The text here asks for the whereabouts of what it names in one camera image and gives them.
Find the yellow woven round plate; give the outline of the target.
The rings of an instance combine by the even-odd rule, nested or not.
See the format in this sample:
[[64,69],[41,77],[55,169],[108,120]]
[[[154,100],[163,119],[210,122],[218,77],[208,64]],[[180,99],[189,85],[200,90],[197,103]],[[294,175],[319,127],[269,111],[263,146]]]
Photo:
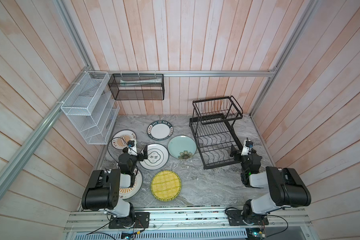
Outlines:
[[162,202],[174,200],[181,192],[182,182],[173,171],[164,170],[157,173],[151,182],[153,196]]

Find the mint green flower plate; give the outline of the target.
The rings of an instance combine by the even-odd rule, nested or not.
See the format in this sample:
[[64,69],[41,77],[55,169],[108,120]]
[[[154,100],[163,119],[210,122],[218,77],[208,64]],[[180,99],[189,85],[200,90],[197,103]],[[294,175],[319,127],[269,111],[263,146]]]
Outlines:
[[176,136],[168,144],[168,151],[171,156],[179,160],[188,160],[197,151],[195,141],[188,136]]

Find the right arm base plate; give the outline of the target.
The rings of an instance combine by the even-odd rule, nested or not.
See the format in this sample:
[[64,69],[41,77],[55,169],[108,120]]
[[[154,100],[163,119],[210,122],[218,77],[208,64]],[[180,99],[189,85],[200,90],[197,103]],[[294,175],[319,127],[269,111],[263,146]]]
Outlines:
[[225,209],[225,215],[228,218],[230,226],[267,226],[269,221],[266,216],[255,216],[254,218],[245,218],[243,210],[236,208]]

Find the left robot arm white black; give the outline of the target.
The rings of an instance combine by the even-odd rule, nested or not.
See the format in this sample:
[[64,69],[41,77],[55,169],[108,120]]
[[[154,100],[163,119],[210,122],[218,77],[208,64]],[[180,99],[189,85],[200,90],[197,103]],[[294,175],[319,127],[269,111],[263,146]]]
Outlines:
[[148,147],[141,153],[136,147],[128,145],[119,155],[118,168],[109,171],[95,170],[82,196],[84,210],[101,211],[111,216],[110,228],[131,228],[149,226],[149,213],[136,214],[133,204],[122,199],[120,189],[139,191],[143,176],[137,168],[137,163],[148,158]]

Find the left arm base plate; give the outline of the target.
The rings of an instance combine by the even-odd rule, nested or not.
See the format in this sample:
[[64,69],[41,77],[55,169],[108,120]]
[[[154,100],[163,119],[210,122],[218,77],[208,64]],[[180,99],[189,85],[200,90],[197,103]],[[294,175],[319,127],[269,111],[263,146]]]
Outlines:
[[125,218],[111,217],[109,229],[132,229],[141,228],[146,229],[149,227],[150,213],[138,212]]

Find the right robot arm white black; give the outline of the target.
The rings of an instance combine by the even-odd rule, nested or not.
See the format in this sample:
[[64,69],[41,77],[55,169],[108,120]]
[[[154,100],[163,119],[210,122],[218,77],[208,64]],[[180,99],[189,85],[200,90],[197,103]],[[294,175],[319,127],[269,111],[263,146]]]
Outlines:
[[268,213],[283,208],[307,207],[311,194],[295,169],[266,167],[259,172],[262,157],[254,149],[232,147],[230,156],[242,166],[242,183],[248,188],[268,189],[256,199],[246,201],[241,216],[247,225],[260,223]]

